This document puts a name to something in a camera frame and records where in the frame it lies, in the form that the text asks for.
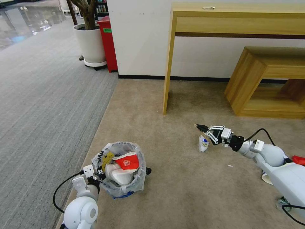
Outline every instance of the white plant pot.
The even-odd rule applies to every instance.
[[[106,65],[107,61],[99,28],[94,30],[79,30],[79,28],[83,27],[85,27],[85,24],[78,24],[74,26],[74,31],[84,57],[85,65],[90,67]]]

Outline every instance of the black cable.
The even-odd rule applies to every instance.
[[[56,193],[58,191],[58,189],[64,184],[66,183],[68,180],[70,180],[71,178],[77,176],[77,175],[80,175],[80,174],[83,174],[84,172],[83,171],[80,171],[79,173],[76,173],[74,175],[72,175],[71,177],[67,178],[65,181],[63,181],[58,187],[57,189],[55,190],[54,194],[53,194],[53,205],[57,208],[57,210],[59,210],[61,213],[64,213],[64,210],[62,210],[60,207],[57,206],[57,204],[55,203],[55,196],[56,196]]]
[[[272,140],[270,134],[269,134],[268,131],[266,131],[266,129],[264,129],[264,128],[260,128],[259,130],[257,130],[254,134],[252,134],[250,137],[248,137],[246,140],[244,140],[243,143],[246,142],[246,141],[249,141],[251,138],[253,138],[253,137],[254,137],[258,132],[260,132],[261,130],[265,131],[265,133],[267,134],[268,138],[270,139],[272,145],[275,146],[275,144],[274,144],[274,142],[273,142],[273,140]]]
[[[234,143],[230,143],[230,145],[243,144],[244,142],[249,141],[251,138],[253,138],[255,135],[257,135],[257,133],[260,132],[261,130],[263,130],[267,134],[267,136],[268,136],[269,140],[271,141],[272,145],[275,146],[270,134],[268,133],[268,131],[265,128],[258,129],[254,134],[252,134],[250,137],[248,137],[246,140],[243,140],[242,142],[234,142]]]
[[[299,209],[303,209],[303,210],[305,210],[305,207],[296,206],[296,205],[282,205],[283,211],[284,211],[291,219],[293,219],[295,222],[297,222],[297,223],[299,223],[299,224],[305,226],[305,223],[302,223],[302,222],[296,220],[292,215],[290,215],[290,214],[286,211],[285,207],[299,208]]]

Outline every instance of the wooden table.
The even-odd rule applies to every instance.
[[[173,3],[163,114],[166,114],[175,36],[305,39],[305,4]]]

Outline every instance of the table leg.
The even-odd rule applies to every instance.
[[[166,71],[164,79],[164,91],[163,91],[163,115],[166,115],[166,106],[168,99],[169,83],[171,78],[172,60],[174,51],[174,41],[176,33],[177,17],[171,13],[171,22],[168,34],[168,46],[167,46],[167,57],[166,57]]]

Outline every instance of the gray carpet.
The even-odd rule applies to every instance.
[[[72,21],[0,52],[0,228],[53,228],[117,83],[79,61]],[[57,203],[64,206],[71,185]]]

